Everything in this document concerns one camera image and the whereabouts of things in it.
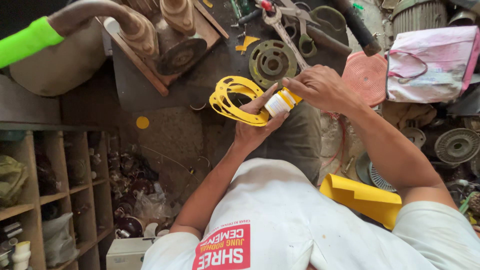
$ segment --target bag handle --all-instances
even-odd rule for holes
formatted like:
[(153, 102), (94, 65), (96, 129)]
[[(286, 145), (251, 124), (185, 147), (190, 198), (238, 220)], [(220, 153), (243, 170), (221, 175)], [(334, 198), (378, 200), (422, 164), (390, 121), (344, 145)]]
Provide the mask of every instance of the bag handle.
[(394, 76), (394, 77), (399, 77), (399, 78), (404, 78), (404, 79), (405, 79), (405, 78), (414, 79), (414, 78), (417, 78), (417, 77), (422, 76), (422, 75), (424, 75), (425, 73), (427, 73), (427, 71), (428, 71), (428, 65), (427, 65), (427, 63), (425, 63), (425, 62), (424, 62), (422, 59), (420, 59), (417, 55), (415, 55), (415, 54), (413, 54), (413, 53), (411, 53), (411, 52), (406, 52), (406, 51), (402, 51), (402, 50), (398, 50), (398, 49), (392, 49), (392, 50), (390, 50), (390, 51), (388, 52), (388, 55), (390, 56), (390, 54), (393, 54), (393, 53), (406, 53), (406, 54), (408, 54), (408, 55), (411, 55), (411, 56), (413, 56), (414, 58), (420, 60), (420, 62), (422, 62), (422, 64), (425, 65), (425, 69), (424, 69), (421, 73), (419, 73), (419, 74), (417, 74), (417, 75), (412, 75), (412, 76), (407, 76), (407, 77), (404, 77), (404, 76), (402, 76), (402, 75), (400, 75), (400, 74), (398, 74), (398, 73), (396, 73), (396, 72), (393, 72), (393, 71), (388, 71), (388, 73), (387, 73), (387, 76), (388, 76), (388, 77)]

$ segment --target spanner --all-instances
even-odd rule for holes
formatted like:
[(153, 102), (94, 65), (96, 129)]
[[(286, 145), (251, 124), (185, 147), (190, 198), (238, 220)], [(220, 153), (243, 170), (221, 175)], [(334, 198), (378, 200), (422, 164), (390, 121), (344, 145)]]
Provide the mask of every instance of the spanner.
[(271, 25), (275, 29), (275, 31), (278, 33), (278, 35), (282, 38), (283, 42), (285, 42), (293, 50), (293, 53), (295, 54), (295, 58), (297, 58), (297, 64), (300, 67), (300, 71), (304, 71), (310, 68), (310, 66), (307, 64), (305, 59), (302, 57), (302, 55), (298, 51), (297, 46), (295, 46), (292, 39), (288, 35), (287, 31), (283, 27), (282, 12), (277, 7), (277, 5), (274, 5), (274, 6), (275, 6), (275, 15), (273, 17), (269, 17), (267, 15), (266, 10), (263, 10), (263, 13), (262, 13), (263, 20), (265, 21), (266, 24)]

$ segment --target shirt sleeve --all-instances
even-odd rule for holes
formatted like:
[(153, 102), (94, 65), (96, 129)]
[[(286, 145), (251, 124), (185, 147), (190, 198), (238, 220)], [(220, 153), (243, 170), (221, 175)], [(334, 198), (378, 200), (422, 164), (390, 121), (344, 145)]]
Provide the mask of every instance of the shirt sleeve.
[(480, 269), (480, 239), (457, 210), (417, 201), (398, 213), (392, 231), (439, 270)]
[(199, 242), (195, 235), (185, 232), (162, 236), (145, 253), (141, 270), (192, 269)]

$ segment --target yellow circle sticker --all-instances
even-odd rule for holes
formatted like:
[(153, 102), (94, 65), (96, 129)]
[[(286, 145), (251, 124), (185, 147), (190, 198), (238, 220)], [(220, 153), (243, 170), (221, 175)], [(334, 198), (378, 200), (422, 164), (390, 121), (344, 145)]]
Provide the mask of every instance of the yellow circle sticker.
[(145, 116), (140, 116), (139, 118), (137, 118), (138, 128), (145, 129), (148, 127), (149, 124), (150, 124), (150, 121)]

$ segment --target red printed logo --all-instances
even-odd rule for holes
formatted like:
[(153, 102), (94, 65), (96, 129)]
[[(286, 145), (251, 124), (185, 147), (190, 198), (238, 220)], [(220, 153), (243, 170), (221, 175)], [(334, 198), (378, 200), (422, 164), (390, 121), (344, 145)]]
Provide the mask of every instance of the red printed logo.
[(195, 249), (192, 270), (237, 270), (249, 267), (250, 224), (242, 224), (219, 229), (200, 242)]

